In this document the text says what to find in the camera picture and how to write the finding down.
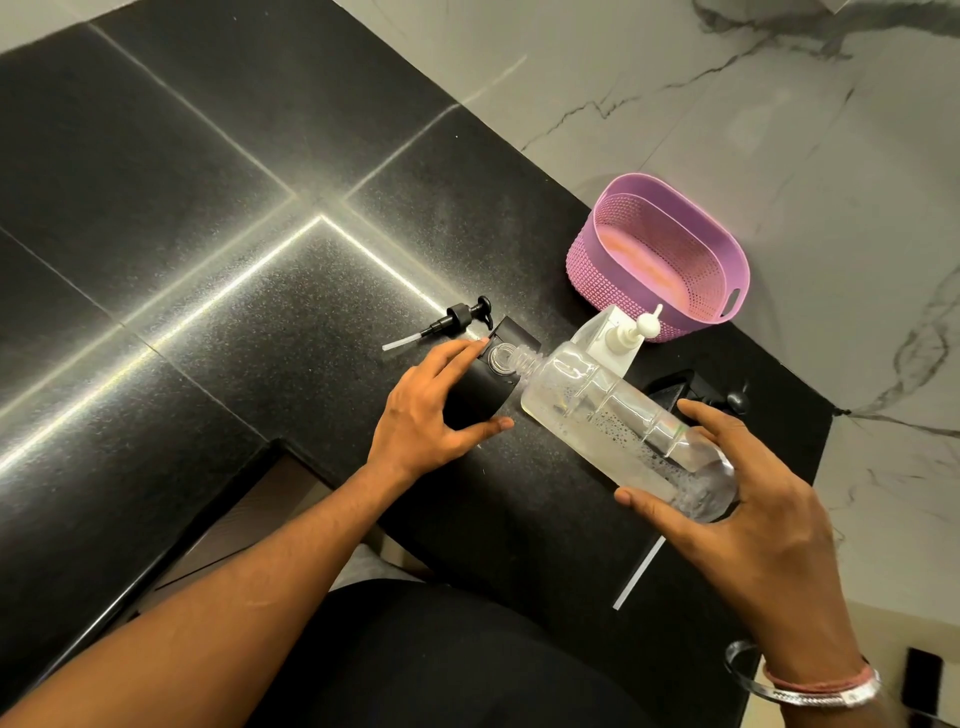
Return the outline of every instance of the pink basket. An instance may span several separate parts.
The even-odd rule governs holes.
[[[566,274],[602,310],[636,318],[663,303],[669,341],[733,318],[750,287],[739,244],[709,215],[655,177],[616,178],[566,255]]]

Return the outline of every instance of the black countertop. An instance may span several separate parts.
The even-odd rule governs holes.
[[[593,311],[564,253],[588,210],[325,0],[141,0],[0,57],[0,701],[106,628],[280,443],[331,485],[425,346],[489,295],[552,347]],[[751,382],[748,425],[812,480],[831,405],[731,325],[627,379]],[[743,629],[519,412],[384,517],[665,726],[735,725]],[[238,479],[237,474],[244,476]]]

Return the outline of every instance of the red thread bracelet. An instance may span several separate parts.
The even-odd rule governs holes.
[[[853,688],[859,688],[861,685],[866,685],[874,677],[874,669],[867,663],[864,663],[863,669],[852,678],[833,680],[828,683],[807,683],[806,685],[788,683],[786,680],[780,680],[779,677],[770,673],[770,668],[768,668],[766,664],[763,665],[763,674],[767,676],[767,679],[770,680],[775,687],[781,690],[817,694],[821,692],[843,692]]]

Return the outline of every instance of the clear plastic bottle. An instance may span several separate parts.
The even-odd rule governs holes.
[[[617,485],[642,488],[691,519],[714,521],[736,497],[720,448],[570,342],[549,356],[500,344],[491,365],[520,375],[520,404]]]

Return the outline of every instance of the silver bangle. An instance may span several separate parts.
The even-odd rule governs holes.
[[[856,688],[841,692],[795,692],[761,685],[733,666],[740,654],[756,649],[749,640],[737,640],[730,643],[724,652],[724,664],[733,679],[747,692],[764,700],[781,705],[796,705],[801,708],[859,708],[873,700],[880,692],[880,673],[874,669],[874,676]]]

